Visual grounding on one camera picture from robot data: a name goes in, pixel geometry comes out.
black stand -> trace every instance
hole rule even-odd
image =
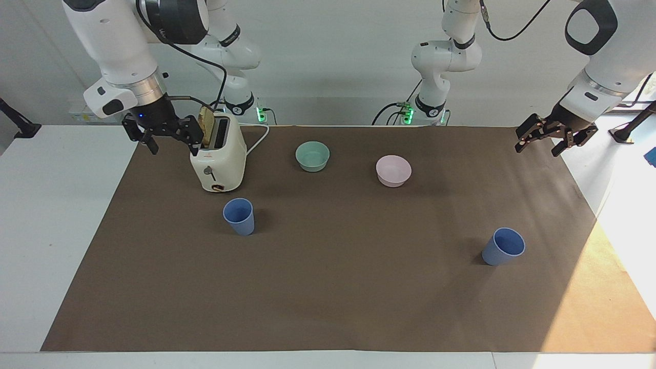
[[[18,127],[20,132],[15,134],[15,139],[31,139],[34,135],[37,134],[41,128],[40,124],[32,123],[28,118],[25,118],[23,114],[17,112],[9,106],[3,99],[0,98],[0,111],[5,113],[11,121]]]
[[[638,116],[633,119],[626,127],[622,129],[611,129],[608,131],[608,133],[613,136],[615,139],[615,142],[620,143],[620,144],[632,144],[633,140],[630,138],[631,132],[633,132],[634,129],[638,128],[642,122],[644,122],[647,118],[649,118],[652,114],[656,113],[656,101],[652,102],[649,104],[649,106],[640,112]]]

white wall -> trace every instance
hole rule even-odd
[[[495,31],[516,32],[542,2],[489,4]],[[480,22],[483,62],[474,72],[449,76],[451,123],[515,126],[532,112],[549,113],[587,61],[564,39],[575,5],[552,2],[508,43],[493,40]],[[253,88],[286,124],[368,124],[419,80],[410,63],[415,43],[446,38],[439,0],[231,0],[228,6],[263,50],[261,66],[249,72]],[[70,123],[68,100],[99,73],[60,2],[0,0],[0,31],[0,96],[39,123]],[[213,100],[218,83],[205,70],[164,45],[152,50],[171,74],[171,93]],[[196,110],[188,102],[179,106],[181,114]]]
[[[15,133],[9,122],[0,120],[0,155],[9,147]]]

plastic cup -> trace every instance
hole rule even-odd
[[[296,149],[296,160],[305,171],[322,170],[330,158],[328,147],[318,141],[308,141]]]
[[[223,219],[241,236],[248,236],[255,230],[253,205],[245,198],[230,200],[223,207]]]
[[[499,228],[483,250],[483,260],[497,266],[513,260],[526,250],[526,244],[517,231],[510,228]]]
[[[387,155],[376,163],[376,173],[380,183],[387,187],[399,187],[412,175],[412,167],[400,156]]]

pink bowl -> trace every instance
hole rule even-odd
[[[406,159],[396,155],[387,155],[376,163],[378,180],[387,187],[399,187],[412,175],[412,167]]]

green bowl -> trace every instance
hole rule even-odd
[[[322,170],[330,158],[328,147],[318,141],[308,141],[296,149],[296,160],[305,171]]]

